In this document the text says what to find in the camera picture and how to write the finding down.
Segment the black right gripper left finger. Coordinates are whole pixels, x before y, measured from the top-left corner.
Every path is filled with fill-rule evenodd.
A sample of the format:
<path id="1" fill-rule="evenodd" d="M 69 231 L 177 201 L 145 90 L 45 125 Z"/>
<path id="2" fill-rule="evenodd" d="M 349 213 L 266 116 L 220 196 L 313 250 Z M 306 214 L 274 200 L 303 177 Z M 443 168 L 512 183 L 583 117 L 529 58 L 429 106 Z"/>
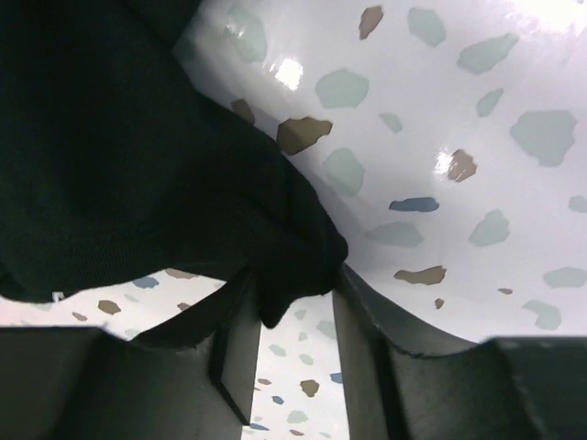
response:
<path id="1" fill-rule="evenodd" d="M 251 416 L 258 286 L 222 288 L 130 340 L 88 327 L 1 331 L 4 439 L 237 439 Z"/>

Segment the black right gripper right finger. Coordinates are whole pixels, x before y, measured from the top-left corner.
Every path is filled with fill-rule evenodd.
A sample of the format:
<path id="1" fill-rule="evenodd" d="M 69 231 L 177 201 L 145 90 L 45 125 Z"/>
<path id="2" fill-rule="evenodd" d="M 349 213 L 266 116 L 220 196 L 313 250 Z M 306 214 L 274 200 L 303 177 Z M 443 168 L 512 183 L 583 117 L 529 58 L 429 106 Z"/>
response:
<path id="1" fill-rule="evenodd" d="M 479 344 L 387 300 L 343 267 L 333 292 L 353 439 L 583 439 L 586 341 Z"/>

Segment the black t shirt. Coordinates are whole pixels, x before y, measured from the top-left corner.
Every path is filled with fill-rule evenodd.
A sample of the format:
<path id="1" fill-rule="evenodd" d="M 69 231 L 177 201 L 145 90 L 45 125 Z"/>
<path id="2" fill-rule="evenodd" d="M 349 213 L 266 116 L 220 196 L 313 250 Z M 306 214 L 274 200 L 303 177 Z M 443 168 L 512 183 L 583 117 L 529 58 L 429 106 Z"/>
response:
<path id="1" fill-rule="evenodd" d="M 173 46 L 195 1 L 1 4 L 1 293 L 176 269 L 258 278 L 260 319 L 330 292 L 348 246 L 310 182 L 192 86 Z"/>

